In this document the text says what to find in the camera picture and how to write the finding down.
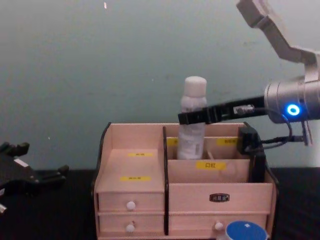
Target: blue lid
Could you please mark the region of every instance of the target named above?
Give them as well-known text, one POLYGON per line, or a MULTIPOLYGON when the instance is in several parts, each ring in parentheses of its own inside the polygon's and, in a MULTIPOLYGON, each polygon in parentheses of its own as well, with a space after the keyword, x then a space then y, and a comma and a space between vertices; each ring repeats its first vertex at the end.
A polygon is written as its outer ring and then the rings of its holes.
POLYGON ((267 233, 259 225, 250 221, 234 221, 226 227, 231 240, 266 240, 267 233))

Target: teal wall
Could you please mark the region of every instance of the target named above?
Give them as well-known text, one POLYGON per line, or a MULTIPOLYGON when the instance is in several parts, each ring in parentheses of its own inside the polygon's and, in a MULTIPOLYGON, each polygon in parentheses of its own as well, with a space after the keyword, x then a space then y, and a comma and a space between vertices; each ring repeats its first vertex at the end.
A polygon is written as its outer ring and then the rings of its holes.
MULTIPOLYGON (((0 141, 28 141, 36 169, 93 168, 117 123, 177 122, 184 79, 208 81, 208 102, 261 95, 303 74, 281 61, 236 0, 2 0, 0 141)), ((320 49, 318 0, 272 0, 294 44, 320 49)), ((262 138, 287 133, 248 119, 262 138)), ((294 125, 296 134, 301 132, 294 125)), ((315 147, 269 150, 272 166, 320 166, 315 147)))

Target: black table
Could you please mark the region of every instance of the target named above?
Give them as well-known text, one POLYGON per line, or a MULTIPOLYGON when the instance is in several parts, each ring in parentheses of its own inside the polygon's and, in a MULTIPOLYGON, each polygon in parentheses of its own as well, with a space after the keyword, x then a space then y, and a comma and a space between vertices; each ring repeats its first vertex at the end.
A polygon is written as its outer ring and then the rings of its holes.
MULTIPOLYGON (((320 168, 273 168, 280 183, 277 240, 320 240, 320 168)), ((92 170, 71 170, 65 185, 37 197, 3 197, 0 240, 93 240, 92 170)))

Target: black cable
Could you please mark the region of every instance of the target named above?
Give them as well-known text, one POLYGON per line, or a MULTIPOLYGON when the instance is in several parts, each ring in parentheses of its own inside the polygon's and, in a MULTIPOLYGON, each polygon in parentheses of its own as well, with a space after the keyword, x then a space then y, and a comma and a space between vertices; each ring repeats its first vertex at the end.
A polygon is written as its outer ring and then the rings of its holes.
MULTIPOLYGON (((289 128, 289 134, 288 136, 286 137, 283 137, 283 139, 281 140, 281 142, 277 143, 277 144, 274 144, 274 145, 271 145, 271 146, 265 146, 265 147, 259 147, 259 148, 255 148, 255 149, 252 149, 252 150, 247 150, 247 152, 258 152, 258 151, 264 151, 264 150, 268 150, 268 149, 274 149, 274 148, 278 148, 278 147, 281 147, 283 145, 285 145, 286 143, 290 142, 290 140, 292 139, 292 127, 291 127, 291 124, 288 120, 288 118, 283 115, 282 113, 280 112, 277 112, 273 109, 270 109, 270 108, 266 108, 266 107, 259 107, 259 108, 255 108, 254 109, 255 112, 271 112, 273 114, 276 114, 278 116, 280 116, 285 124, 288 126, 289 128)), ((261 141, 262 144, 266 144, 266 143, 273 143, 274 142, 274 139, 268 139, 268 140, 263 140, 261 141)))

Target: robotic arm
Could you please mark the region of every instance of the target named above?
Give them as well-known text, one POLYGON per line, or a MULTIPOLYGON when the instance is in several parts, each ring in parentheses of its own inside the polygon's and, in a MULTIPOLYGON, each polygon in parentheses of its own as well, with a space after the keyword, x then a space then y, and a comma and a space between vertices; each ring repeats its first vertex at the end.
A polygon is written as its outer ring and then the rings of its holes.
POLYGON ((304 76, 283 82, 270 83, 264 96, 230 101, 206 107, 200 111, 180 113, 180 124, 217 123, 224 120, 268 115, 275 124, 301 122, 304 142, 308 141, 308 120, 320 119, 320 53, 292 46, 277 22, 266 0, 240 0, 237 8, 251 28, 263 31, 277 55, 284 60, 304 64, 304 76))

